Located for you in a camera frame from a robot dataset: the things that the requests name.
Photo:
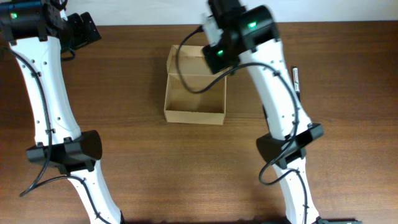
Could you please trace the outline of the cardboard box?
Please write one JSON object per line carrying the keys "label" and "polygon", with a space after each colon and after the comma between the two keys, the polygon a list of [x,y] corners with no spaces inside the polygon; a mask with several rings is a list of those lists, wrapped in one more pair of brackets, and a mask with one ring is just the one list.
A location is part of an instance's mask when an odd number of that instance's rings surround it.
{"label": "cardboard box", "polygon": [[218,74],[208,68],[201,46],[171,46],[167,58],[167,86],[164,115],[168,123],[222,125],[226,116],[227,79],[218,81],[204,93],[193,94],[184,88],[179,79],[176,61],[179,61],[183,79],[195,91],[204,89]]}

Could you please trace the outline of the black whiteboard marker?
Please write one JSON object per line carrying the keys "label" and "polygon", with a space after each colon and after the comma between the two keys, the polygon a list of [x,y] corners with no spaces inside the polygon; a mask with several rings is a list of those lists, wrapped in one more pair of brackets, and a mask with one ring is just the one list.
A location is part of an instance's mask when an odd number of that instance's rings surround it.
{"label": "black whiteboard marker", "polygon": [[300,83],[299,83],[299,70],[297,67],[292,68],[292,74],[294,78],[294,88],[296,95],[298,97],[298,100],[300,100]]}

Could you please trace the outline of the black permanent marker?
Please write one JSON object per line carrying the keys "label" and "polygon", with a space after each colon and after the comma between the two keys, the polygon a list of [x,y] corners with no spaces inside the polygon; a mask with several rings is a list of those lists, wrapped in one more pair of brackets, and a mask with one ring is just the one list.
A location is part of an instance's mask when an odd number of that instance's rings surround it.
{"label": "black permanent marker", "polygon": [[263,110],[263,113],[264,113],[264,117],[265,117],[265,121],[266,121],[267,127],[269,127],[268,116],[267,116],[266,109],[265,109],[264,105],[262,106],[262,110]]}

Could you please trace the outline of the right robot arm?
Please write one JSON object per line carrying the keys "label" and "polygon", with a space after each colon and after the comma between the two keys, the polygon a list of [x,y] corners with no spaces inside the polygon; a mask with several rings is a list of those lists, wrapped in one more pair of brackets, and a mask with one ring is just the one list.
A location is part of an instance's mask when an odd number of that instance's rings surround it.
{"label": "right robot arm", "polygon": [[284,223],[357,223],[354,218],[325,219],[316,209],[306,172],[306,147],[323,136],[302,108],[297,82],[287,69],[283,43],[266,6],[247,9],[239,1],[209,0],[211,16],[203,30],[203,53],[213,73],[247,69],[262,102],[269,132],[256,140],[265,160],[263,185],[279,184],[285,202]]}

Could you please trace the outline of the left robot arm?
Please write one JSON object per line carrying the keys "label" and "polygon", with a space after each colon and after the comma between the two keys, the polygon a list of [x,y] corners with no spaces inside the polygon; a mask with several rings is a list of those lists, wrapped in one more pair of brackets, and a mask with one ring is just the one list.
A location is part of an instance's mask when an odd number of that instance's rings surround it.
{"label": "left robot arm", "polygon": [[43,170],[54,167],[69,180],[92,223],[124,223],[101,170],[102,143],[82,131],[72,113],[62,74],[68,59],[101,36],[89,13],[66,15],[66,1],[7,1],[1,4],[4,50],[19,64],[35,121],[35,144],[27,157]]}

